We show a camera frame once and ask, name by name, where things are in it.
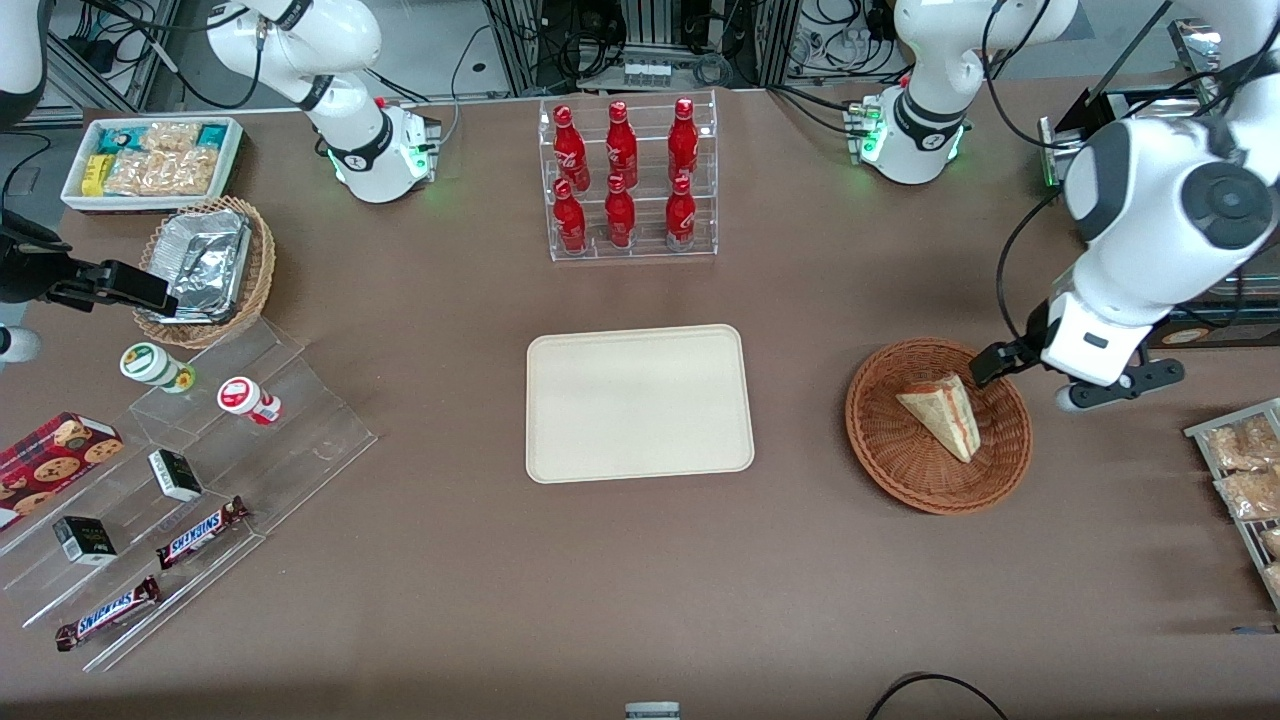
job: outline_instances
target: cookie box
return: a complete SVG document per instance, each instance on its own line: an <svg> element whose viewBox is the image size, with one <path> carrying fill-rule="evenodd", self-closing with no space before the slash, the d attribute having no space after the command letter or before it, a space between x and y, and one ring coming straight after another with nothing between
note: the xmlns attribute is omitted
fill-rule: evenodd
<svg viewBox="0 0 1280 720"><path fill-rule="evenodd" d="M63 413L0 451L0 530L124 447L115 428Z"/></svg>

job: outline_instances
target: red bottle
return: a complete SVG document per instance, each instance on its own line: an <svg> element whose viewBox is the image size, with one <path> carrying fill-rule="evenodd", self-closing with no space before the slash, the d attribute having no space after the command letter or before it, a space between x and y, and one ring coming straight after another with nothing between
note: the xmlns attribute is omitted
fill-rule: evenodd
<svg viewBox="0 0 1280 720"><path fill-rule="evenodd" d="M604 214L609 218L609 242L620 250L631 247L636 229L636 204L627 192L621 173L609 176L609 196L604 200Z"/></svg>
<svg viewBox="0 0 1280 720"><path fill-rule="evenodd" d="M604 138L609 151L609 172L622 174L627 187L640 182L640 160L636 151L636 131L627 120L627 104L609 102L609 135Z"/></svg>
<svg viewBox="0 0 1280 720"><path fill-rule="evenodd" d="M556 229L559 232L561 243L564 252L581 255L586 252L586 215L582 205L573 197L573 187L564 178L556 178L552 186L556 192L556 205L552 213L556 215Z"/></svg>
<svg viewBox="0 0 1280 720"><path fill-rule="evenodd" d="M667 136L667 152L671 158L667 174L672 182L681 173L692 177L698 169L698 127L694 126L694 101L687 97L676 100L676 122Z"/></svg>
<svg viewBox="0 0 1280 720"><path fill-rule="evenodd" d="M667 199L667 247L684 252L694 246L694 213L698 205L689 195L689 176L671 181L672 193Z"/></svg>
<svg viewBox="0 0 1280 720"><path fill-rule="evenodd" d="M556 163L561 177L568 178L577 192L586 192L591 187L591 173L586 169L586 143L573 127L573 113L567 105L558 105L552 117L556 118Z"/></svg>

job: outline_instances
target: cookie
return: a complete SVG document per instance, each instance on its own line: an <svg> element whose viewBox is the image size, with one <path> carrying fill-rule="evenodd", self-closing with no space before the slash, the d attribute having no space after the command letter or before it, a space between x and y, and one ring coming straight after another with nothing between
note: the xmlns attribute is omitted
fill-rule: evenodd
<svg viewBox="0 0 1280 720"><path fill-rule="evenodd" d="M46 500L51 500L55 495L58 493L37 492L36 495L28 495L27 497L19 500L18 503L13 506L13 511L17 512L18 515L29 515L32 510L40 507L41 505L44 505Z"/></svg>
<svg viewBox="0 0 1280 720"><path fill-rule="evenodd" d="M110 460L111 456L119 452L120 448L123 447L124 443L118 439L104 439L102 442L84 451L84 461L93 464L105 462L106 460Z"/></svg>
<svg viewBox="0 0 1280 720"><path fill-rule="evenodd" d="M91 437L93 433L88 428L76 420L67 420L54 430L54 445L67 450L79 450Z"/></svg>
<svg viewBox="0 0 1280 720"><path fill-rule="evenodd" d="M36 480L41 483L56 483L76 474L79 466L81 461L74 457L54 457L52 460L46 460L40 468L36 468Z"/></svg>

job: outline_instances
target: brown wicker basket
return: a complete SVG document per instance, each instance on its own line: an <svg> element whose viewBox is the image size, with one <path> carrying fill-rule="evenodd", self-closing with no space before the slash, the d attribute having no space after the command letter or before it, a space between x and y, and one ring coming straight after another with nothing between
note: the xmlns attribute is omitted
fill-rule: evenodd
<svg viewBox="0 0 1280 720"><path fill-rule="evenodd" d="M1007 379L983 389L969 375L977 352L947 340L914 338L882 347L863 363L845 398L845 429L863 468L886 492L938 515L986 510L1018 487L1032 459L1027 406ZM961 462L924 428L897 393L915 382L956 373L973 404L982 447Z"/></svg>
<svg viewBox="0 0 1280 720"><path fill-rule="evenodd" d="M241 281L239 309L230 322L221 325L161 325L142 316L137 310L133 319L142 328L146 336L163 345L177 345L191 350L204 350L218 338L230 334L237 328L244 327L262 311L266 305L266 296L271 292L271 273L275 272L275 240L271 237L271 228L266 227L262 215L257 210L238 197L219 197L209 202L201 202L189 208L183 208L178 213L212 213L215 210L237 210L243 213L253 223L253 234L250 237L248 259L244 261L244 278ZM151 254L155 251L156 240L160 237L160 228L151 233L151 242L142 251L142 266L151 263Z"/></svg>

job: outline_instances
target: beige tray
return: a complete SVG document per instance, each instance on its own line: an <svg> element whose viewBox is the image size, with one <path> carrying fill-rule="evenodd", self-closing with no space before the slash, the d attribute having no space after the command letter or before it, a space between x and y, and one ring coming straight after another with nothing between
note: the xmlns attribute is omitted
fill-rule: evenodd
<svg viewBox="0 0 1280 720"><path fill-rule="evenodd" d="M529 346L525 469L539 483L737 473L754 457L742 338L730 325Z"/></svg>

